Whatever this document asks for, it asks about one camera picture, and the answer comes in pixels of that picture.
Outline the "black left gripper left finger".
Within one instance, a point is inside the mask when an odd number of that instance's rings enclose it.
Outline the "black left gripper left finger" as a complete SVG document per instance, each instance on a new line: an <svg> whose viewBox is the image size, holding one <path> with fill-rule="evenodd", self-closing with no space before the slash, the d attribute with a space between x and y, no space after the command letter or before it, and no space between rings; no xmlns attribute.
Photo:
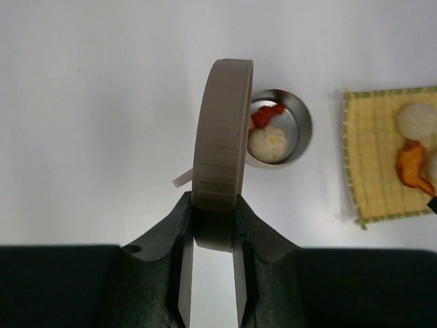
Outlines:
<svg viewBox="0 0 437 328"><path fill-rule="evenodd" d="M191 194L125 245L1 247L2 327L187 327Z"/></svg>

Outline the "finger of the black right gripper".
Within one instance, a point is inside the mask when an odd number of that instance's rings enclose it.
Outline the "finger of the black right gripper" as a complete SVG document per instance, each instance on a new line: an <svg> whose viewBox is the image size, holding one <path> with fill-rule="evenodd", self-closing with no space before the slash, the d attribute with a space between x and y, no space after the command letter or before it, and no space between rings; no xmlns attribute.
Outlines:
<svg viewBox="0 0 437 328"><path fill-rule="evenodd" d="M435 214L437 214L437 197L433 197L428 203L427 207Z"/></svg>

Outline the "round brown lunch box lid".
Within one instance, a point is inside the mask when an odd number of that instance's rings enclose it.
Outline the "round brown lunch box lid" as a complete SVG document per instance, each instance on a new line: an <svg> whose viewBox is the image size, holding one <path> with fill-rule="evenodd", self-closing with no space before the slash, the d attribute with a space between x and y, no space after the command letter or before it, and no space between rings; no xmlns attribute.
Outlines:
<svg viewBox="0 0 437 328"><path fill-rule="evenodd" d="M192 183L193 234L199 247L231 252L234 208L242 192L253 61L219 59L201 102L193 167L173 183Z"/></svg>

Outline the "yellow bamboo mat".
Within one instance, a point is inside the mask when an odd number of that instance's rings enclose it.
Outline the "yellow bamboo mat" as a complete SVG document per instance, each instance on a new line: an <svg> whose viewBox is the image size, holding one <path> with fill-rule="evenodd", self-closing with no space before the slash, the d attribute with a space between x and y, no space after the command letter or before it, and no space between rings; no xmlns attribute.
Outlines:
<svg viewBox="0 0 437 328"><path fill-rule="evenodd" d="M412 103L436 106L436 87L353 92L343 95L342 147L346 183L356 224L429 215L431 197L397 177L395 162L405 143L397 132L398 111Z"/></svg>

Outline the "brown chicken drumstick toy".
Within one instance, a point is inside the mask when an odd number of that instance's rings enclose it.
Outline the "brown chicken drumstick toy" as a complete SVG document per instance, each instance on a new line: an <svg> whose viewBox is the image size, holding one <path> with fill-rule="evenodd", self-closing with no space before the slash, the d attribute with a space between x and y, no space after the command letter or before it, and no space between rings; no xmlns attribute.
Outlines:
<svg viewBox="0 0 437 328"><path fill-rule="evenodd" d="M285 107L283 105L260 107L255 113L251 114L249 130L252 131L259 128L265 128L269 125L273 117L282 115L284 111Z"/></svg>

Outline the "white steamed bun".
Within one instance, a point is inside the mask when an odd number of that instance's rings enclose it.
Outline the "white steamed bun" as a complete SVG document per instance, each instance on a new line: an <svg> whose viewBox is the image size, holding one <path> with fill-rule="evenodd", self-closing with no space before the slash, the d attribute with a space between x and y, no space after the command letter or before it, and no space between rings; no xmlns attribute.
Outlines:
<svg viewBox="0 0 437 328"><path fill-rule="evenodd" d="M436 131L436 110L431 105L412 103L403 107L396 118L399 134L409 140L422 140Z"/></svg>
<svg viewBox="0 0 437 328"><path fill-rule="evenodd" d="M256 160L274 164L282 161L287 154L288 140L285 132L275 125L254 129L248 140L249 154Z"/></svg>

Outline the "round metal lunch box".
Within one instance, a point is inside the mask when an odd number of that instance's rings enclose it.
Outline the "round metal lunch box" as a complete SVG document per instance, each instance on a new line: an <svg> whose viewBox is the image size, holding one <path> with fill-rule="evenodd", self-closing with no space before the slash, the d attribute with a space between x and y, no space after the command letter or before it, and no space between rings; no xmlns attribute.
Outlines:
<svg viewBox="0 0 437 328"><path fill-rule="evenodd" d="M313 122L306 104L295 94L282 89L265 90L252 96L251 113L255 113L262 106L283 105L283 114L271 119L273 125L278 126L287 139L284 159L278 163L264 163L246 152L246 164L260 169L282 169L298 160L307 150L312 134Z"/></svg>

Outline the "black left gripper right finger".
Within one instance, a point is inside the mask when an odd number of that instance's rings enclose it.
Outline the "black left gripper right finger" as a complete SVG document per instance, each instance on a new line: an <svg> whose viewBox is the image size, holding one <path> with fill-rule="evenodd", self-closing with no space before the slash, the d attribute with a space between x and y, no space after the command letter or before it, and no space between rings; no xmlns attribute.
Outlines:
<svg viewBox="0 0 437 328"><path fill-rule="evenodd" d="M299 247L238 197L240 327L435 327L436 253Z"/></svg>

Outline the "orange pumpkin slice toy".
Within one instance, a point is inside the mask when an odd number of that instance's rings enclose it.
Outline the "orange pumpkin slice toy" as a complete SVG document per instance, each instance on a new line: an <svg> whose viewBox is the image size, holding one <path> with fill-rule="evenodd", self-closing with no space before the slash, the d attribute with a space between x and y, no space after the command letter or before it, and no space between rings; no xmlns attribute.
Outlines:
<svg viewBox="0 0 437 328"><path fill-rule="evenodd" d="M407 140L397 155L395 169L401 183L420 189L431 197L436 195L433 184L421 174L426 160L426 149L420 141Z"/></svg>

